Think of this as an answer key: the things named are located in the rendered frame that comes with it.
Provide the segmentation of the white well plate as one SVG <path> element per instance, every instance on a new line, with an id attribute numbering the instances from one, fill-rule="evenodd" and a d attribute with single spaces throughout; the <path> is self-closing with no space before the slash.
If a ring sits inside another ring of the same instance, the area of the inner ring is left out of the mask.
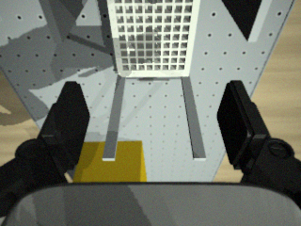
<path id="1" fill-rule="evenodd" d="M 107 0 L 118 74 L 189 76 L 199 2 Z"/>

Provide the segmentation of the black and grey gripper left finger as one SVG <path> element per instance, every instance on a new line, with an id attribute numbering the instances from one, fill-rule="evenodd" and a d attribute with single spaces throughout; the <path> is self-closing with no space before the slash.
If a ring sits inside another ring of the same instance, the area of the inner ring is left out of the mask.
<path id="1" fill-rule="evenodd" d="M 68 183 L 65 173 L 78 164 L 89 119 L 81 85 L 66 81 L 38 137 L 19 145 L 0 167 L 0 218 L 26 193 Z"/>

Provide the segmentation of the yellow open-top bin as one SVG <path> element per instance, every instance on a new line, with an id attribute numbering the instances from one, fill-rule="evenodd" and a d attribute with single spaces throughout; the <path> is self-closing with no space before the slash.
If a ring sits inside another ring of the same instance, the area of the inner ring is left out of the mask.
<path id="1" fill-rule="evenodd" d="M 118 141 L 115 161 L 103 161 L 104 144 L 84 142 L 73 183 L 147 182 L 142 140 Z"/>

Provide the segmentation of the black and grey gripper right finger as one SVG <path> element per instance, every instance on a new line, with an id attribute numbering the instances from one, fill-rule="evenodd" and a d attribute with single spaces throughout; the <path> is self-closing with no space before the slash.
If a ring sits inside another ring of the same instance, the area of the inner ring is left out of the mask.
<path id="1" fill-rule="evenodd" d="M 244 174 L 240 183 L 270 187 L 301 209 L 301 161 L 289 143 L 270 136 L 241 80 L 227 83 L 216 117 L 229 162 Z"/>

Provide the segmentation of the grey perforated base plate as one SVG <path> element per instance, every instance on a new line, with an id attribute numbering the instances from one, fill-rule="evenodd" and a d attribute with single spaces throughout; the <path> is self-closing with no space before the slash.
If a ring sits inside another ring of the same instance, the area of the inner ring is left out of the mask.
<path id="1" fill-rule="evenodd" d="M 126 79 L 118 141 L 142 140 L 147 182 L 213 182 L 226 148 L 217 111 L 227 83 L 251 100 L 296 0 L 272 0 L 247 42 L 221 0 L 200 0 L 189 70 L 205 161 L 194 161 L 181 79 Z M 87 0 L 54 43 L 39 0 L 0 0 L 0 71 L 39 130 L 66 81 L 81 85 L 90 119 L 84 142 L 105 141 L 118 70 L 106 0 Z"/>

